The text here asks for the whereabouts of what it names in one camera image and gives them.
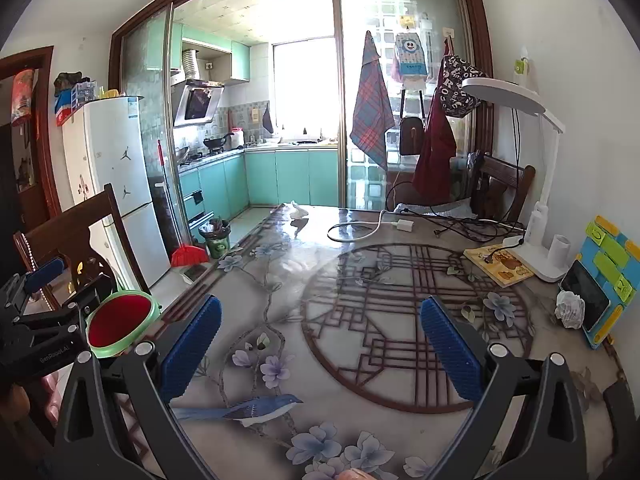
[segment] white refrigerator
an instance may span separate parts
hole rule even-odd
[[[66,169],[74,203],[111,183],[142,275],[153,285],[170,267],[151,202],[142,152],[137,97],[85,104],[62,126]],[[111,216],[90,228],[91,246],[127,288],[139,288]]]

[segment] smartphone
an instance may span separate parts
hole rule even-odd
[[[569,290],[584,300],[582,326],[587,332],[596,325],[611,304],[611,300],[600,288],[600,285],[578,260],[574,260],[569,272],[562,279],[560,288]]]

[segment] blue bird print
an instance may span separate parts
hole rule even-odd
[[[276,397],[263,396],[246,400],[231,408],[174,408],[179,420],[218,420],[226,418],[239,421],[244,427],[261,424],[287,413],[302,401],[291,394]]]

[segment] green basket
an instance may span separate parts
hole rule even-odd
[[[86,338],[98,359],[125,351],[160,316],[160,305],[140,290],[109,295],[86,319]]]

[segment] lattice circle pattern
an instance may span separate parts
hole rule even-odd
[[[491,291],[510,298],[513,326],[483,306]],[[326,264],[302,296],[303,334],[320,364],[361,397],[403,412],[464,410],[472,403],[457,394],[420,326],[430,294],[462,323],[468,305],[485,340],[529,355],[533,330],[517,291],[500,289],[461,253],[431,245],[372,245]]]

